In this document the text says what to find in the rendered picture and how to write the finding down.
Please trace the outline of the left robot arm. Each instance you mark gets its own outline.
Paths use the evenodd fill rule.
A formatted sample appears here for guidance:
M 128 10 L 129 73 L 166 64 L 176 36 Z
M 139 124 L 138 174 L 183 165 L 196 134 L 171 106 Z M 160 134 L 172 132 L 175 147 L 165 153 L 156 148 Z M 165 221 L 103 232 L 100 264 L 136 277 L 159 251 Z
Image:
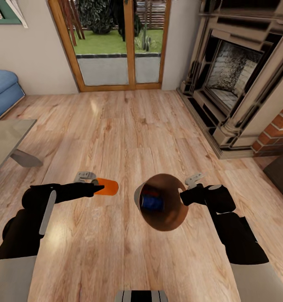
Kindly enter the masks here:
M 24 193 L 17 215 L 3 229 L 0 246 L 0 302 L 27 302 L 34 265 L 49 224 L 54 204 L 93 197 L 104 186 L 84 179 L 96 179 L 93 172 L 77 172 L 74 183 L 34 184 Z

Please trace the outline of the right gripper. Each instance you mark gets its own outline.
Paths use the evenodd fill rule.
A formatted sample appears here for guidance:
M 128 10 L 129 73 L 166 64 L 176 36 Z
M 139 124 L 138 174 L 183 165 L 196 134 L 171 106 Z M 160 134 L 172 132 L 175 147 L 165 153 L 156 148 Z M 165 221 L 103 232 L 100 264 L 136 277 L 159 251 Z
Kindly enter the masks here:
M 184 192 L 180 193 L 181 201 L 184 205 L 188 206 L 192 203 L 200 203 L 197 200 L 197 191 L 201 188 L 204 188 L 202 183 L 198 183 L 195 188 L 192 188 L 190 190 L 185 190 Z M 202 204 L 202 203 L 200 203 Z

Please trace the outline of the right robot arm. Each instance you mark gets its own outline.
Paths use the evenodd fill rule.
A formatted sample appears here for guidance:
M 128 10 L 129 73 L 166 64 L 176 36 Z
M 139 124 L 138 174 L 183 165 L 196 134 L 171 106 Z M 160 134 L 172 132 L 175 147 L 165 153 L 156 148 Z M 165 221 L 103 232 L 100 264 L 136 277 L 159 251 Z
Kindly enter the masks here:
M 283 302 L 283 283 L 279 279 L 247 217 L 233 211 L 236 205 L 222 184 L 204 187 L 196 181 L 198 172 L 185 179 L 187 190 L 180 193 L 188 206 L 200 203 L 207 206 L 221 243 L 226 247 L 241 302 Z

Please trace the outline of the trash can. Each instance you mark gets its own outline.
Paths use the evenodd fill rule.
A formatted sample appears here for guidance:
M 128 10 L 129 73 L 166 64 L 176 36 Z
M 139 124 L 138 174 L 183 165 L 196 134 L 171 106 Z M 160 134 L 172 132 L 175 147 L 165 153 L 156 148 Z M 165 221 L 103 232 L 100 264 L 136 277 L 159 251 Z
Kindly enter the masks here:
M 144 221 L 153 229 L 169 232 L 177 229 L 186 219 L 189 206 L 182 203 L 178 188 L 184 192 L 186 188 L 175 176 L 166 173 L 156 174 L 142 183 L 134 192 L 134 202 Z M 148 211 L 140 208 L 139 198 L 142 190 L 156 190 L 165 202 L 162 212 Z

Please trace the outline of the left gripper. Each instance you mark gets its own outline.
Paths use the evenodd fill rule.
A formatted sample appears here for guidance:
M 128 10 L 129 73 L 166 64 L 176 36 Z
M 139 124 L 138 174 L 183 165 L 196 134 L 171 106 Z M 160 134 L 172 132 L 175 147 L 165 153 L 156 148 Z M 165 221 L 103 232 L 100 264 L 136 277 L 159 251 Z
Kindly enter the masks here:
M 104 186 L 94 186 L 93 183 L 70 183 L 68 184 L 70 187 L 71 195 L 69 200 L 82 198 L 82 197 L 93 197 L 95 192 L 104 189 Z

